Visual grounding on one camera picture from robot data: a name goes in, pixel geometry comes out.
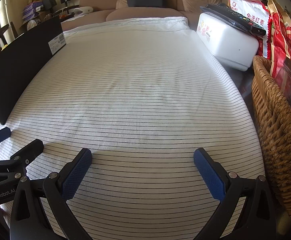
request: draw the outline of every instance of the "barcode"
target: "barcode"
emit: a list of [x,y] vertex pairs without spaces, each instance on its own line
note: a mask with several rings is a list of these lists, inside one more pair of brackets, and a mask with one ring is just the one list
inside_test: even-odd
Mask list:
[[60,41],[60,43],[61,43],[62,45],[65,43],[65,38],[64,38],[63,33],[61,33],[61,34],[59,35],[59,41]]

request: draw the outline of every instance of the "brown sofa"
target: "brown sofa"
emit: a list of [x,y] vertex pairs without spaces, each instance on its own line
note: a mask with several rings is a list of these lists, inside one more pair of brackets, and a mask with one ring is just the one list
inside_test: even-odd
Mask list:
[[82,25],[102,23],[110,20],[139,17],[173,17],[184,16],[189,27],[196,30],[200,13],[186,12],[182,0],[167,0],[168,8],[125,7],[116,10],[117,0],[79,0],[79,6],[91,6],[94,9],[84,17],[62,23],[64,31]]

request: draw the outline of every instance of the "white device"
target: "white device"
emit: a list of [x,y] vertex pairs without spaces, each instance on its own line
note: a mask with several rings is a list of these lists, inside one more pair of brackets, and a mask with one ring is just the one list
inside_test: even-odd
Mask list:
[[257,39],[250,34],[206,13],[200,14],[197,34],[222,66],[241,71],[251,66],[259,47]]

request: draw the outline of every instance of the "white label sticker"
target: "white label sticker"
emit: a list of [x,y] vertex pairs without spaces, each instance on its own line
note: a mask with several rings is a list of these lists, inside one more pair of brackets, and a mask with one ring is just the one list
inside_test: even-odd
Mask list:
[[60,33],[57,37],[49,41],[49,47],[52,55],[54,55],[61,47],[65,45],[65,38],[63,33]]

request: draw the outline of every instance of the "black remote control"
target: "black remote control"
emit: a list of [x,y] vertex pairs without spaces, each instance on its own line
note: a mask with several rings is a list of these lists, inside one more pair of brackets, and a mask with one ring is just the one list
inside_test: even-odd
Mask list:
[[218,5],[208,4],[206,7],[200,6],[200,8],[206,14],[209,14],[241,31],[261,37],[266,35],[266,30],[264,28],[244,15],[231,10],[224,3]]

